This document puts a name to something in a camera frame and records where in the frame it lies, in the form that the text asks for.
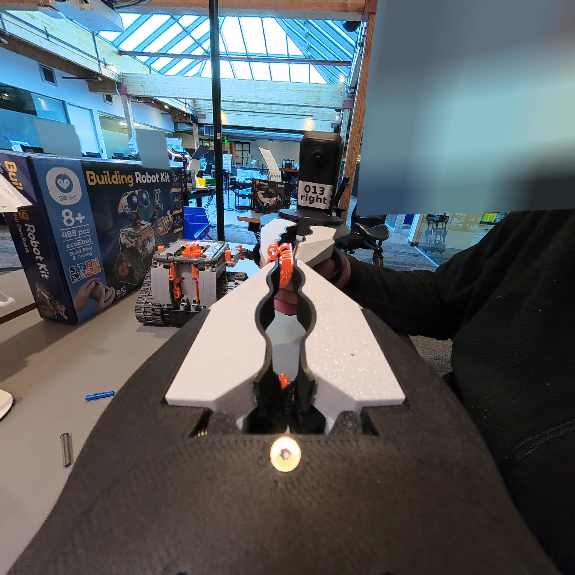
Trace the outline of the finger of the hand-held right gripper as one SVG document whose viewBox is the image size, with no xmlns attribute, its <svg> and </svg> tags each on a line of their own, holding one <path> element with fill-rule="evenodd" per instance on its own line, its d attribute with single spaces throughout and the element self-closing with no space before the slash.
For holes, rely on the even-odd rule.
<svg viewBox="0 0 575 575">
<path fill-rule="evenodd" d="M 335 227 L 311 226 L 308 233 L 296 231 L 294 261 L 315 266 L 330 258 L 334 250 Z"/>
<path fill-rule="evenodd" d="M 260 267 L 263 268 L 268 263 L 268 248 L 270 244 L 278 244 L 278 240 L 282 234 L 285 233 L 287 226 L 290 226 L 290 221 L 277 217 L 270 219 L 269 217 L 261 218 L 261 240 L 260 240 Z"/>
</svg>

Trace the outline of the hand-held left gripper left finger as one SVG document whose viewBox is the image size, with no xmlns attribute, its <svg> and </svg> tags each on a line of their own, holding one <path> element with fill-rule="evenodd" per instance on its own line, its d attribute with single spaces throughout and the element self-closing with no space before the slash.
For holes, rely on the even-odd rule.
<svg viewBox="0 0 575 575">
<path fill-rule="evenodd" d="M 165 399 L 169 405 L 209 408 L 238 426 L 255 408 L 279 411 L 279 381 L 265 328 L 274 319 L 278 262 L 271 262 L 209 309 Z"/>
</svg>

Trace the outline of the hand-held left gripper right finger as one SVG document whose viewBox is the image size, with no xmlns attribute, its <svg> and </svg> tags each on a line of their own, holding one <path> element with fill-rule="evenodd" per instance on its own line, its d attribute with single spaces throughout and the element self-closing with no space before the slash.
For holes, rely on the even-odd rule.
<svg viewBox="0 0 575 575">
<path fill-rule="evenodd" d="M 293 271 L 300 344 L 296 396 L 299 424 L 328 434 L 342 412 L 401 405 L 401 389 L 362 308 L 302 261 Z"/>
</svg>

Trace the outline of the orange brick connector piece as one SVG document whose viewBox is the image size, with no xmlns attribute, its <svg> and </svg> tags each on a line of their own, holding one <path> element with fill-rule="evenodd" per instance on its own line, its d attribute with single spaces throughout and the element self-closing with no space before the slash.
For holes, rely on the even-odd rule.
<svg viewBox="0 0 575 575">
<path fill-rule="evenodd" d="M 290 283 L 294 270 L 293 246 L 290 242 L 271 243 L 267 249 L 268 262 L 279 262 L 279 287 L 286 288 Z"/>
</svg>

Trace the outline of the person's right forearm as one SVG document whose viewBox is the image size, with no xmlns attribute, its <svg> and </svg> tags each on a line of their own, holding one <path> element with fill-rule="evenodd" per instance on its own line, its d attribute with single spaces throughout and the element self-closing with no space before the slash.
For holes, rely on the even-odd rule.
<svg viewBox="0 0 575 575">
<path fill-rule="evenodd" d="M 398 271 L 349 256 L 351 274 L 342 291 L 396 332 L 446 340 L 478 311 L 479 277 L 497 251 L 485 237 L 435 271 Z"/>
</svg>

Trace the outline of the person's right hand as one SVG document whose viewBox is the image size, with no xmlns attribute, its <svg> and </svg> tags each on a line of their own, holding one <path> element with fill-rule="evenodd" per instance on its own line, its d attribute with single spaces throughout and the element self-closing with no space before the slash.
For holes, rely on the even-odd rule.
<svg viewBox="0 0 575 575">
<path fill-rule="evenodd" d="M 351 277 L 349 260 L 337 249 L 313 269 L 338 289 L 343 289 Z M 290 279 L 284 287 L 279 288 L 274 298 L 274 307 L 277 312 L 291 316 L 297 314 L 297 302 L 298 296 L 293 289 L 293 279 Z"/>
</svg>

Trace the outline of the black car kit box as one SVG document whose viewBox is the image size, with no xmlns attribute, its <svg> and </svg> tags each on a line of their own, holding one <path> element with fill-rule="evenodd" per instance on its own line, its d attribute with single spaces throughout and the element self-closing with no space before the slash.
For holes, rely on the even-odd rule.
<svg viewBox="0 0 575 575">
<path fill-rule="evenodd" d="M 293 186 L 291 183 L 274 182 L 268 179 L 253 179 L 251 188 L 251 210 L 257 213 L 278 212 L 289 209 Z"/>
</svg>

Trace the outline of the black mesh office chair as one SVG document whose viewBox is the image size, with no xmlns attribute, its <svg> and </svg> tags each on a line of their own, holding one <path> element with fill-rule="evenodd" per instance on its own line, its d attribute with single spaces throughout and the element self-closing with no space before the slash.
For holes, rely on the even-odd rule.
<svg viewBox="0 0 575 575">
<path fill-rule="evenodd" d="M 385 224 L 384 217 L 360 217 L 352 213 L 351 233 L 347 240 L 346 251 L 350 254 L 358 249 L 371 249 L 373 251 L 372 263 L 382 267 L 384 262 L 382 244 L 390 236 L 390 230 Z"/>
</svg>

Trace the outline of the blue plastic bin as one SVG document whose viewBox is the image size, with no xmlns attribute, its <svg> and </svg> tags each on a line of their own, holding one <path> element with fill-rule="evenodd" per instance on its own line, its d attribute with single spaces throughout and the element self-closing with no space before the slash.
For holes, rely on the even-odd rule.
<svg viewBox="0 0 575 575">
<path fill-rule="evenodd" d="M 197 206 L 183 206 L 183 239 L 203 240 L 210 230 L 206 209 Z"/>
</svg>

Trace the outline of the tracked toy robot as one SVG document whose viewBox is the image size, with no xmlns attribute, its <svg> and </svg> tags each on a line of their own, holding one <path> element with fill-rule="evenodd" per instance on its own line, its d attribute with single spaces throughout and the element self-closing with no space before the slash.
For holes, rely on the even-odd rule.
<svg viewBox="0 0 575 575">
<path fill-rule="evenodd" d="M 136 301 L 136 319 L 147 326 L 184 325 L 247 279 L 246 273 L 227 270 L 244 258 L 259 264 L 259 248 L 212 240 L 158 248 Z"/>
</svg>

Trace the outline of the black vertical pole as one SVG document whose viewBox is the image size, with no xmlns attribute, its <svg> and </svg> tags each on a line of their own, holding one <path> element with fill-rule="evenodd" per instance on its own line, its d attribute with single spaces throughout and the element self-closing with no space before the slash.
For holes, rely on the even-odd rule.
<svg viewBox="0 0 575 575">
<path fill-rule="evenodd" d="M 212 108 L 214 131 L 214 168 L 216 185 L 217 239 L 225 241 L 223 144 L 221 137 L 221 77 L 219 50 L 219 1 L 209 1 L 212 67 Z"/>
</svg>

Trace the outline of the robot kit box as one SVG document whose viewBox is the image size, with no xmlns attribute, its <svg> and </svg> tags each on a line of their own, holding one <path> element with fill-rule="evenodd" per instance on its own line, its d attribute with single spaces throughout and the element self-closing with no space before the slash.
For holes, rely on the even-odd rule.
<svg viewBox="0 0 575 575">
<path fill-rule="evenodd" d="M 6 221 L 43 319 L 74 325 L 140 291 L 182 238 L 180 169 L 1 151 L 1 176 L 32 202 Z"/>
</svg>

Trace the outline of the open instruction booklet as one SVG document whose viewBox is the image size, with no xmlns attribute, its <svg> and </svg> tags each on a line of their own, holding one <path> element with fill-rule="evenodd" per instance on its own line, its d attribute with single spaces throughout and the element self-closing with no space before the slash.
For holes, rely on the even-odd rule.
<svg viewBox="0 0 575 575">
<path fill-rule="evenodd" d="M 15 213 L 21 208 L 33 205 L 3 175 L 0 176 L 0 182 L 2 213 Z"/>
</svg>

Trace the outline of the wooden post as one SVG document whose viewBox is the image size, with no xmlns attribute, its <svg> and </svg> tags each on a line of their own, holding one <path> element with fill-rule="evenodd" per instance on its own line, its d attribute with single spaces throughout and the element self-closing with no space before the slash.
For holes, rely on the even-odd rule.
<svg viewBox="0 0 575 575">
<path fill-rule="evenodd" d="M 372 11 L 369 13 L 367 18 L 367 28 L 363 42 L 360 75 L 356 88 L 354 109 L 351 118 L 351 129 L 349 132 L 346 161 L 344 165 L 344 176 L 349 177 L 349 185 L 344 190 L 341 200 L 339 201 L 339 207 L 343 209 L 341 218 L 344 222 L 347 221 L 347 212 L 349 211 L 349 202 L 351 199 L 356 165 L 358 162 L 362 142 L 363 124 L 365 117 L 365 98 L 367 91 L 367 80 L 369 76 L 371 46 L 373 41 L 375 21 L 376 13 Z"/>
</svg>

